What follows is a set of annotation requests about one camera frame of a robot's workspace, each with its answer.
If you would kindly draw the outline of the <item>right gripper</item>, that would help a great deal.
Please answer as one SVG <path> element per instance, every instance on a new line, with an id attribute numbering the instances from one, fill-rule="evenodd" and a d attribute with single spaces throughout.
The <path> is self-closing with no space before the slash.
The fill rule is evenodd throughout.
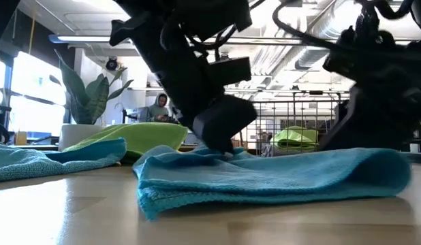
<path id="1" fill-rule="evenodd" d="M 402 149 L 421 121 L 421 40 L 404 46 L 387 31 L 349 27 L 337 44 L 355 51 L 332 51 L 323 67 L 355 83 L 319 149 Z"/>

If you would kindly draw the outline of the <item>dark green microfiber towel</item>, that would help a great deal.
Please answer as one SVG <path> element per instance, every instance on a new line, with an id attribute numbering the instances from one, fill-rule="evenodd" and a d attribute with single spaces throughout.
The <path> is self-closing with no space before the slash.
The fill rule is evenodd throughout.
<path id="1" fill-rule="evenodd" d="M 141 122 L 136 124 L 112 125 L 99 133 L 87 137 L 63 151 L 76 150 L 95 142 L 123 138 L 127 144 L 127 152 L 121 159 L 124 165 L 132 165 L 148 150 L 164 145 L 178 150 L 188 134 L 188 128 L 167 122 Z"/>

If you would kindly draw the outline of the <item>white plant pot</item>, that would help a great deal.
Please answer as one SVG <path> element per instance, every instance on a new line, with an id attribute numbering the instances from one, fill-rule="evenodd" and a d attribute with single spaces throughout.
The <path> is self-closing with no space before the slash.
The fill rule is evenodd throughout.
<path id="1" fill-rule="evenodd" d="M 58 150 L 63 151 L 82 140 L 101 132 L 104 129 L 99 125 L 64 124 L 59 134 Z"/>

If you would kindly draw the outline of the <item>black equipment stand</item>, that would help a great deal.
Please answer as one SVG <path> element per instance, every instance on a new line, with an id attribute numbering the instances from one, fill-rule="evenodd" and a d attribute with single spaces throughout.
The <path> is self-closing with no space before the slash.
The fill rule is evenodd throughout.
<path id="1" fill-rule="evenodd" d="M 10 132 L 7 129 L 11 107 L 0 105 L 0 144 L 10 142 Z"/>

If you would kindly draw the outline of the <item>blue microfiber towel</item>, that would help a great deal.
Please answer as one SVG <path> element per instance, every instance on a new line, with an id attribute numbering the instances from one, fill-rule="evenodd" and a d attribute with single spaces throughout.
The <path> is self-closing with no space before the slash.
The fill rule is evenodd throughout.
<path id="1" fill-rule="evenodd" d="M 392 197 L 411 181 L 411 163 L 386 148 L 259 157 L 236 148 L 177 152 L 157 146 L 132 167 L 145 217 L 207 202 L 286 204 Z"/>

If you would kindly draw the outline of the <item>green snake plant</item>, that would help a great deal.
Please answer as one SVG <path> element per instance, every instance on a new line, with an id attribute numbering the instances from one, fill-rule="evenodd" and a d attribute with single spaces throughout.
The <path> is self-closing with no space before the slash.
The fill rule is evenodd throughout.
<path id="1" fill-rule="evenodd" d="M 107 102 L 120 96 L 133 82 L 133 80 L 128 80 L 121 88 L 110 93 L 110 86 L 127 70 L 126 67 L 122 67 L 116 72 L 111 82 L 101 73 L 94 81 L 85 86 L 81 77 L 65 63 L 60 52 L 56 49 L 54 52 L 59 59 L 62 80 L 58 80 L 53 75 L 50 75 L 49 78 L 51 82 L 59 84 L 65 89 L 65 105 L 69 108 L 71 116 L 77 124 L 94 125 L 105 112 Z"/>

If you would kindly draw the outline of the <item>person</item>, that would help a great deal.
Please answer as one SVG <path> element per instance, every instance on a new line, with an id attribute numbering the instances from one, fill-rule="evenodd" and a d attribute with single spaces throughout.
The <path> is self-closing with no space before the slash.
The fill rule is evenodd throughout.
<path id="1" fill-rule="evenodd" d="M 170 115 L 168 108 L 168 96 L 165 93 L 160 93 L 155 98 L 155 102 L 140 110 L 138 120 L 140 123 L 158 122 L 158 123 L 173 123 L 177 124 L 177 120 Z"/>

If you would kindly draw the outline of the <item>teal microfiber towel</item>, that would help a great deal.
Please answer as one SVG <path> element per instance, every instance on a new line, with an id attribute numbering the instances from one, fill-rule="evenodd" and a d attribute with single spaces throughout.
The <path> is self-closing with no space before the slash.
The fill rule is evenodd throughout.
<path id="1" fill-rule="evenodd" d="M 127 152 L 124 139 L 96 142 L 67 152 L 48 152 L 0 144 L 0 182 L 72 174 L 109 167 Z"/>

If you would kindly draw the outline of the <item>lime green microfiber towel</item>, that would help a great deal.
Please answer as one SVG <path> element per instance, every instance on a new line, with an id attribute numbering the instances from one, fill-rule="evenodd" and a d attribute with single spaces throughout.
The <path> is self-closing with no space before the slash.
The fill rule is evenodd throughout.
<path id="1" fill-rule="evenodd" d="M 313 150 L 318 145 L 318 132 L 299 126 L 284 128 L 275 134 L 270 143 L 279 149 Z"/>

